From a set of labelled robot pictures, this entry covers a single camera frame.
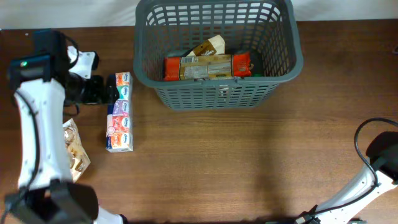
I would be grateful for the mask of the tissue multipack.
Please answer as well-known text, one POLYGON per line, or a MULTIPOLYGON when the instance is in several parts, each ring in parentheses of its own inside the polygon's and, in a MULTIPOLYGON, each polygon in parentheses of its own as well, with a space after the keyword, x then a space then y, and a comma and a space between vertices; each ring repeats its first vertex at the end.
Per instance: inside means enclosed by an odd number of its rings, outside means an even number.
POLYGON ((106 125, 106 150, 109 152, 133 151, 133 115, 132 84, 129 72, 115 73, 116 93, 119 96, 115 103, 108 106, 106 125))

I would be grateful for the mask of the brown snack bag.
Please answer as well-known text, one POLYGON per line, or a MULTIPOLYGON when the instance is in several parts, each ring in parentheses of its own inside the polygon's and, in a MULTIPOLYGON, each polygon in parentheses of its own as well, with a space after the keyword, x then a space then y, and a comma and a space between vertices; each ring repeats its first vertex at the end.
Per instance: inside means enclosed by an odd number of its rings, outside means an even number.
POLYGON ((84 150, 77 125, 71 118, 63 124, 65 148, 68 151, 70 172, 73 181, 76 182, 86 171, 91 161, 84 150))

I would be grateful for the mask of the spaghetti pack red ends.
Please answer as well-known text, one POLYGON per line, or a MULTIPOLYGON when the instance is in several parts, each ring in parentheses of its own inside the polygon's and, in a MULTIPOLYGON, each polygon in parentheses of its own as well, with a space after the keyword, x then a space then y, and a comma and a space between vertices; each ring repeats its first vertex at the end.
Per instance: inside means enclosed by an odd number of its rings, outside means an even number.
POLYGON ((232 79, 252 76, 249 53, 172 57, 164 60, 164 81, 232 79))

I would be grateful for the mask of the beige snack bag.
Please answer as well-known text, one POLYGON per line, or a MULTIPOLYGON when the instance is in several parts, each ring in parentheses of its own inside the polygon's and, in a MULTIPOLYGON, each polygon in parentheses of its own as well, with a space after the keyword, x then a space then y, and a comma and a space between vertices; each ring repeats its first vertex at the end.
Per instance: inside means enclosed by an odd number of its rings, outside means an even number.
POLYGON ((216 35, 203 43, 197 45, 187 57, 211 56, 225 54, 225 41, 220 35, 216 35))

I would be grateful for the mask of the grey plastic basket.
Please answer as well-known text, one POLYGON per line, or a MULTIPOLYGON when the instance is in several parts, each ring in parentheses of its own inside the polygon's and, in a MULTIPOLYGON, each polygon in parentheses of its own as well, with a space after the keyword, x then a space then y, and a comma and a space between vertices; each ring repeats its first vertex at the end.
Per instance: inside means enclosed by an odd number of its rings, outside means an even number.
POLYGON ((140 1, 136 7, 134 73, 174 110, 252 108, 303 68, 290 0, 140 1), (263 77, 164 81, 164 60, 184 57, 222 36, 226 53, 249 53, 263 77))

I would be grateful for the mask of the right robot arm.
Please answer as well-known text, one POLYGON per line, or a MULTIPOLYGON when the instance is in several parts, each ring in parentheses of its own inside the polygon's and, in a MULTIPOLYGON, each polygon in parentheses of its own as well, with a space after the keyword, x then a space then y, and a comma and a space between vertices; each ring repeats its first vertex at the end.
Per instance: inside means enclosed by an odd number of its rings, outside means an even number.
POLYGON ((379 134, 368 146, 366 156, 377 176, 364 166, 335 196, 310 212, 304 212, 294 223, 349 223, 364 207, 383 193, 397 187, 397 133, 379 134))

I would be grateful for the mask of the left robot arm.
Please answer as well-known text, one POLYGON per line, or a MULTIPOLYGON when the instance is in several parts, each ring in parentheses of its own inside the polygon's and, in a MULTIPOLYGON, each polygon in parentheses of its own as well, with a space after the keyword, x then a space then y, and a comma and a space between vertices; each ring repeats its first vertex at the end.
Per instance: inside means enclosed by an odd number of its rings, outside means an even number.
POLYGON ((115 77, 91 74, 97 57, 70 58, 73 40, 57 30, 38 30, 32 38, 33 53, 12 60, 7 71, 21 118, 22 167, 17 192, 5 197, 5 214, 22 223, 126 223, 100 207, 92 187, 73 181, 63 138, 64 107, 114 103, 115 77))

